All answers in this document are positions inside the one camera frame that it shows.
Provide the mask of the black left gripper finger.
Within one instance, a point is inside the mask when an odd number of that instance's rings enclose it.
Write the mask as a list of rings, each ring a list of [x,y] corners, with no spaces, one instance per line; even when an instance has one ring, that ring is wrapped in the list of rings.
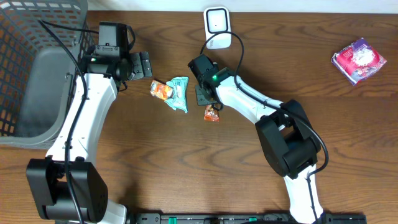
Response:
[[[129,77],[130,80],[138,80],[144,77],[144,72],[142,68],[142,61],[139,53],[131,53],[130,59],[132,62],[132,72]]]
[[[149,78],[152,76],[152,67],[150,64],[149,53],[141,52],[140,57],[141,57],[141,65],[142,65],[142,71],[143,71],[144,77]]]

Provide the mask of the orange tissue pack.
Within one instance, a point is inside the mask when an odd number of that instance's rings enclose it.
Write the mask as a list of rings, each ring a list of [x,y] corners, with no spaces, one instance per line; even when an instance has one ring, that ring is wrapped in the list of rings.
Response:
[[[165,101],[172,97],[173,88],[157,80],[152,80],[150,93],[152,96]]]

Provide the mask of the teal snack packet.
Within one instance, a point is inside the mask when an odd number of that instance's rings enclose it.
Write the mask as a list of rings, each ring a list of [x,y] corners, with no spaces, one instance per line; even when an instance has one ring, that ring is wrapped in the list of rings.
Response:
[[[165,103],[173,110],[182,110],[188,113],[186,90],[188,86],[188,77],[175,77],[166,84],[173,89],[172,96],[165,100]]]

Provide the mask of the dark red snack packet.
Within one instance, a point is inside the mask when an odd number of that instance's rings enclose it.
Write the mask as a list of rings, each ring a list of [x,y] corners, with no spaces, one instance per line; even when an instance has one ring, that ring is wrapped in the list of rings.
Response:
[[[213,108],[213,105],[206,105],[204,120],[214,122],[218,122],[220,120],[219,112]]]

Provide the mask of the red purple snack package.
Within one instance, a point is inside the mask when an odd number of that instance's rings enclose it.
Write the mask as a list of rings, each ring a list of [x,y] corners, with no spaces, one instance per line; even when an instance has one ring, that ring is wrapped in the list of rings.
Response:
[[[352,85],[373,76],[386,62],[387,60],[364,38],[351,43],[331,58],[331,63]]]

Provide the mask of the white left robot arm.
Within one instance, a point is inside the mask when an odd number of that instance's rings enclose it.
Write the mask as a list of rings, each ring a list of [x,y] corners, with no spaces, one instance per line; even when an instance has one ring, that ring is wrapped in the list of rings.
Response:
[[[67,223],[127,223],[127,207],[109,199],[95,167],[98,141],[119,86],[151,77],[149,53],[97,46],[81,59],[62,129],[43,159],[31,159],[26,176],[36,209],[44,220]]]

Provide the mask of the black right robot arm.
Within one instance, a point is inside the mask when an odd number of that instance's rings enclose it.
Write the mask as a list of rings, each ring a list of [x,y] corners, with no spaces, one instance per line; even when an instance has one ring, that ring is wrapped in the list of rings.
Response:
[[[255,125],[264,156],[287,187],[290,214],[299,223],[319,223],[323,208],[318,200],[315,174],[317,154],[324,142],[313,130],[295,100],[273,100],[224,68],[190,67],[204,97],[229,106]]]

